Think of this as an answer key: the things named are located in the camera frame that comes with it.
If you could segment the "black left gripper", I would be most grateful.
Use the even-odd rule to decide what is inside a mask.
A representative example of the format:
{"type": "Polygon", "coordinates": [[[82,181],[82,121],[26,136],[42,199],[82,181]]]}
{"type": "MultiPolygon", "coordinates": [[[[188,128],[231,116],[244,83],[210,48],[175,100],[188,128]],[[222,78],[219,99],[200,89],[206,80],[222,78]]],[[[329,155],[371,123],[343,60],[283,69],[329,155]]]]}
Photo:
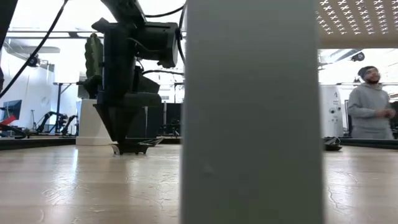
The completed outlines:
{"type": "Polygon", "coordinates": [[[92,28],[104,34],[103,82],[94,108],[109,134],[111,144],[142,142],[146,140],[144,137],[129,137],[129,133],[144,109],[117,106],[159,106],[160,96],[137,90],[139,80],[134,79],[136,47],[129,40],[128,30],[103,18],[92,28]]]}

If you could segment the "white planter pot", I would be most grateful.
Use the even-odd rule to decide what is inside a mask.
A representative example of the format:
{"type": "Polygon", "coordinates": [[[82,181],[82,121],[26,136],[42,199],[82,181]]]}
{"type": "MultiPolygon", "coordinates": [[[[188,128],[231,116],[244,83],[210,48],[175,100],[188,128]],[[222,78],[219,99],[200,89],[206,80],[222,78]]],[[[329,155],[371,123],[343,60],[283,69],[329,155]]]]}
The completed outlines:
{"type": "Polygon", "coordinates": [[[105,146],[112,140],[94,105],[96,100],[83,99],[81,101],[79,132],[76,137],[78,146],[105,146]]]}

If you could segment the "green cactus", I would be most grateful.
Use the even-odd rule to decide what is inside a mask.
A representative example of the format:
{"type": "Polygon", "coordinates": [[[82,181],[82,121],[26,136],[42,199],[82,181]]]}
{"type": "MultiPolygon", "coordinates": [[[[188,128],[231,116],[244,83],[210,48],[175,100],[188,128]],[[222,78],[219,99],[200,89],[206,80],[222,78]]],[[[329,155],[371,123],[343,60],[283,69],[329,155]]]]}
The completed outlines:
{"type": "Polygon", "coordinates": [[[83,87],[88,92],[89,99],[96,99],[103,74],[103,44],[96,33],[92,33],[86,40],[85,60],[86,80],[83,87]]]}

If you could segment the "black curved object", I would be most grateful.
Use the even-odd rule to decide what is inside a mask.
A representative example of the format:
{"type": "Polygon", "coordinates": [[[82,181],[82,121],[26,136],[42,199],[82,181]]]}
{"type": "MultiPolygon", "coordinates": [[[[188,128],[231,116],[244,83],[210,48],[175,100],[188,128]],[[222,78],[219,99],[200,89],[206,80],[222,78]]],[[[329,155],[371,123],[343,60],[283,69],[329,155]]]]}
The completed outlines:
{"type": "Polygon", "coordinates": [[[27,133],[19,128],[0,123],[0,138],[26,139],[27,133]]]}

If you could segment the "computer monitor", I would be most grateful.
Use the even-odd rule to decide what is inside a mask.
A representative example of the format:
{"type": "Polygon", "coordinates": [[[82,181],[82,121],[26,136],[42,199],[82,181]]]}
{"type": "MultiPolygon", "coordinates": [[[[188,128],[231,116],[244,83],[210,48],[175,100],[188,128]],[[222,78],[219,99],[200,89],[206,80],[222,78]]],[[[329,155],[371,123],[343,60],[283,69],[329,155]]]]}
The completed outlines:
{"type": "Polygon", "coordinates": [[[15,119],[19,119],[22,107],[22,100],[13,100],[6,101],[0,106],[0,120],[5,120],[10,118],[11,116],[15,117],[15,119]]]}

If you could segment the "white perforated metal tray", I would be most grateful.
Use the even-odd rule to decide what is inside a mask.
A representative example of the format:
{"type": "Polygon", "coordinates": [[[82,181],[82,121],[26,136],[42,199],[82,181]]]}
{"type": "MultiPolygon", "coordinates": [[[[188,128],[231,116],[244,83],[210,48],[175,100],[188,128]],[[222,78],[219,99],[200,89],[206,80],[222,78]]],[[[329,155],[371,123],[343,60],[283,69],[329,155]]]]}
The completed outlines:
{"type": "Polygon", "coordinates": [[[179,224],[398,224],[398,151],[329,153],[317,0],[188,0],[179,224]]]}

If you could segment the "white cylindrical kiosk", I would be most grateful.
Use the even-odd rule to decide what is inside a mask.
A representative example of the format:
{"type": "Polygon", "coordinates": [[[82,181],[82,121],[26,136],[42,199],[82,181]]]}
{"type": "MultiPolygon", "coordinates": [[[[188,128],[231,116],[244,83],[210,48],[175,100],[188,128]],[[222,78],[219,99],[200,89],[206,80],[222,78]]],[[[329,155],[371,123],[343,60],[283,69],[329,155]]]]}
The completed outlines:
{"type": "Polygon", "coordinates": [[[340,93],[336,86],[331,85],[320,85],[319,89],[322,137],[342,137],[344,131],[340,93]]]}

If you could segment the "person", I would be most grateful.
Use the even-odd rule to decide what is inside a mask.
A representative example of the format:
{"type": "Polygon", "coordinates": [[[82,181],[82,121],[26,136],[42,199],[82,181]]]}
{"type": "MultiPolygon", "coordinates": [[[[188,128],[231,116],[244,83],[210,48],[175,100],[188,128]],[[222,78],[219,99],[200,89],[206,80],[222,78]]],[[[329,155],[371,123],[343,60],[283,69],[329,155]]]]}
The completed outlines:
{"type": "Polygon", "coordinates": [[[379,83],[381,75],[374,66],[358,71],[364,81],[349,95],[347,114],[351,117],[351,137],[357,139],[393,140],[390,120],[396,115],[390,98],[379,83]]]}

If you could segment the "wooden work table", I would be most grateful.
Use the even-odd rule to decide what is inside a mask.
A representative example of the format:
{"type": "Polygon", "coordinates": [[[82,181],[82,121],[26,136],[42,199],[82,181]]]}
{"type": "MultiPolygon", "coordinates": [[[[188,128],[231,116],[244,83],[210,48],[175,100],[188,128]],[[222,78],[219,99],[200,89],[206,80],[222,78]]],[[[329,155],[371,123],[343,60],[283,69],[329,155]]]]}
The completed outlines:
{"type": "MultiPolygon", "coordinates": [[[[180,138],[163,138],[163,139],[129,138],[127,140],[130,142],[158,141],[162,144],[181,143],[180,138]]],[[[12,150],[12,149],[27,149],[27,148],[36,148],[36,147],[67,146],[75,144],[76,144],[76,138],[29,138],[29,139],[0,138],[0,151],[12,150]]],[[[340,145],[398,150],[398,140],[340,138],[340,145]]]]}

